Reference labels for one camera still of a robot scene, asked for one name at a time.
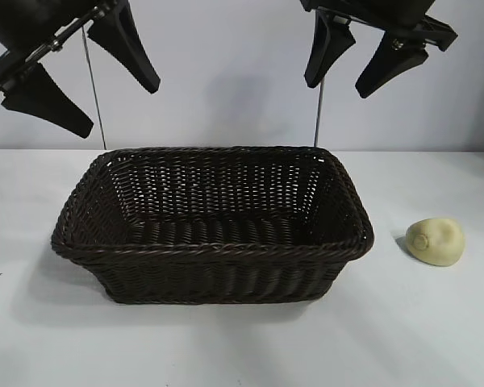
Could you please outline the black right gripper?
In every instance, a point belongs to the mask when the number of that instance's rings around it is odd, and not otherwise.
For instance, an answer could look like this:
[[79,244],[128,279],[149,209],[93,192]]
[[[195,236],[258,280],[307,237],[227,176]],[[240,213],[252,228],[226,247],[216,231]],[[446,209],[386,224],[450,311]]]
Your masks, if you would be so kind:
[[302,0],[301,4],[306,11],[315,10],[311,54],[304,73],[309,88],[315,88],[356,43],[349,28],[350,20],[387,31],[357,79],[356,89],[361,98],[422,65],[428,58],[425,43],[445,51],[457,38],[448,24],[428,15],[432,0]]

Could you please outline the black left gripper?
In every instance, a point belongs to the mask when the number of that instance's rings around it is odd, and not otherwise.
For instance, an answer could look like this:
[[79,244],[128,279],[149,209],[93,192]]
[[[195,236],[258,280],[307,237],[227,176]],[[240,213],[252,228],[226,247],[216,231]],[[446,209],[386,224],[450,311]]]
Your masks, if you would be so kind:
[[0,90],[2,106],[53,123],[87,138],[94,123],[50,77],[42,64],[50,52],[93,20],[88,37],[112,55],[150,94],[161,79],[149,60],[132,16],[130,2],[116,1],[0,1]]

